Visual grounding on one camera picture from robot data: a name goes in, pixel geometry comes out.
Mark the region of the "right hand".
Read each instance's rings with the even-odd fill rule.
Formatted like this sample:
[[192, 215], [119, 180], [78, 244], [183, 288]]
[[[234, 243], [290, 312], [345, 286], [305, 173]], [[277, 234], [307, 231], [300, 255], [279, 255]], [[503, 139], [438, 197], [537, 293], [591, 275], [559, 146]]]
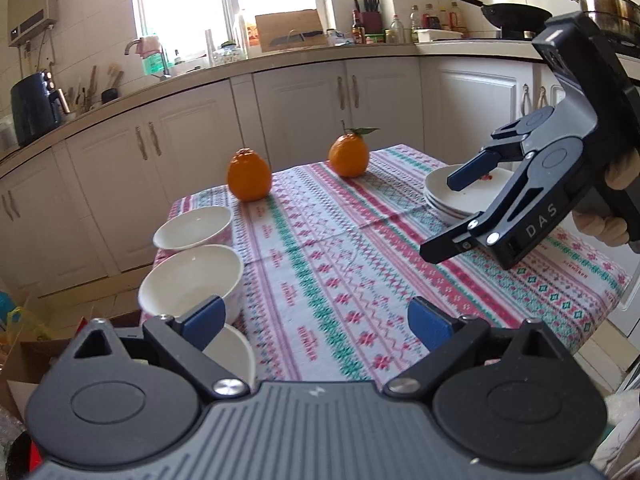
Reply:
[[590, 200], [602, 202], [581, 204], [572, 211], [576, 228], [595, 237], [608, 247], [629, 245], [639, 251], [639, 153], [634, 148], [612, 160], [598, 181]]

